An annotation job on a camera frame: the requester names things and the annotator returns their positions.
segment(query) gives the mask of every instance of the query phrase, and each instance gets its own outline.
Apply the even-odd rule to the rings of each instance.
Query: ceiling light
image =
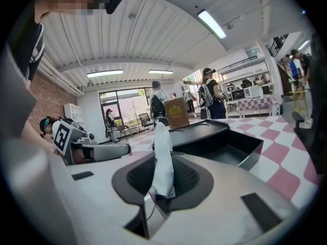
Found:
[[[307,43],[309,42],[309,40],[305,41],[299,48],[298,50],[301,50],[303,47],[305,47],[307,45]]]
[[[207,11],[200,11],[198,16],[219,36],[220,39],[226,37],[226,34],[221,29],[219,24],[211,17],[211,15],[209,15]]]
[[[149,70],[149,74],[165,74],[171,75],[173,71]]]
[[[87,77],[107,76],[107,75],[121,75],[123,70],[112,70],[112,71],[96,71],[87,74]]]

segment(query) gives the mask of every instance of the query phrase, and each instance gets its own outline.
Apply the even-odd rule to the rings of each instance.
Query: ceiling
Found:
[[[199,21],[202,9],[220,24],[226,38],[217,38]],[[307,21],[298,11],[291,0],[123,0],[112,15],[103,10],[92,16],[50,14],[43,22],[44,57],[86,90],[131,81],[172,83],[244,41],[303,28]],[[115,69],[124,72],[86,76]],[[150,69],[173,74],[150,75]]]

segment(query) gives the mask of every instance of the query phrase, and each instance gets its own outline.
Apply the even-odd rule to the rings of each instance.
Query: cardboard box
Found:
[[[190,125],[184,98],[177,98],[175,100],[165,102],[165,109],[170,129]]]

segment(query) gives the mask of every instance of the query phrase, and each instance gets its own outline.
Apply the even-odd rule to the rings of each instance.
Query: checkered tablecloth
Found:
[[[262,108],[267,107],[271,104],[277,104],[277,100],[271,96],[267,95],[260,98],[254,98],[254,99],[240,99],[236,103],[236,109],[238,111],[243,111],[246,109],[253,109],[253,108]]]
[[[250,173],[266,182],[297,208],[318,189],[318,177],[304,145],[280,116],[222,119],[236,132],[264,141],[261,156]],[[130,140],[133,155],[152,151],[154,132]]]

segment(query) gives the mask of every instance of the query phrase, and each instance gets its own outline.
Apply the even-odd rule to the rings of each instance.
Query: red brick wall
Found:
[[[64,105],[71,103],[77,105],[77,99],[64,89],[50,81],[38,72],[30,85],[30,91],[37,98],[37,103],[31,112],[28,121],[33,128],[40,131],[40,121],[46,116],[58,118],[64,116]],[[46,134],[45,139],[52,142],[51,135]]]

